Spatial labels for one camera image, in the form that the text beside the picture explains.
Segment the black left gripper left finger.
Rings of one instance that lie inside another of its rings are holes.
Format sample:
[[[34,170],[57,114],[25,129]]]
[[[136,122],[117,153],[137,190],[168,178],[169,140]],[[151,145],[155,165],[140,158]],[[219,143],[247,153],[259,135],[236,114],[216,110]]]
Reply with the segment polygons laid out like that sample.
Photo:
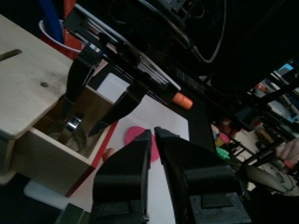
[[[147,129],[100,166],[92,186],[89,224],[147,224],[151,148]]]

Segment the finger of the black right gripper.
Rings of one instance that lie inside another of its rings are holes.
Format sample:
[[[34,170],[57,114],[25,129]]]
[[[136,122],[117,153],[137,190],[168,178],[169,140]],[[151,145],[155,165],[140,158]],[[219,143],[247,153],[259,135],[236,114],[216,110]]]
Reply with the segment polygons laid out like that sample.
[[[140,83],[132,83],[125,92],[117,98],[104,116],[96,121],[93,127],[88,132],[88,136],[95,136],[101,130],[104,130],[113,122],[125,117],[136,108],[143,100],[148,87]]]
[[[60,112],[60,119],[69,116],[72,107],[80,97],[80,93],[89,82],[91,76],[103,60],[101,50],[91,43],[87,43],[76,56],[68,72],[67,90]]]

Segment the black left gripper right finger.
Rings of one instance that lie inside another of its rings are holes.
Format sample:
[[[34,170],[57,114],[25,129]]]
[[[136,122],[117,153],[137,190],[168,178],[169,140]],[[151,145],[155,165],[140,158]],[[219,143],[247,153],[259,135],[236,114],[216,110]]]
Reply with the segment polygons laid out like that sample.
[[[169,130],[153,129],[176,224],[249,224],[244,188],[215,152]]]

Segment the person's hand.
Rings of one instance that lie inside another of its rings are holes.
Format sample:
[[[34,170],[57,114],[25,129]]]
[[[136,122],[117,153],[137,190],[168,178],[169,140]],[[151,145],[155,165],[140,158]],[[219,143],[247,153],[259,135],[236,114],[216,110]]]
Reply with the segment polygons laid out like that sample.
[[[283,161],[283,173],[291,173],[299,163],[299,137],[275,148],[275,156]]]

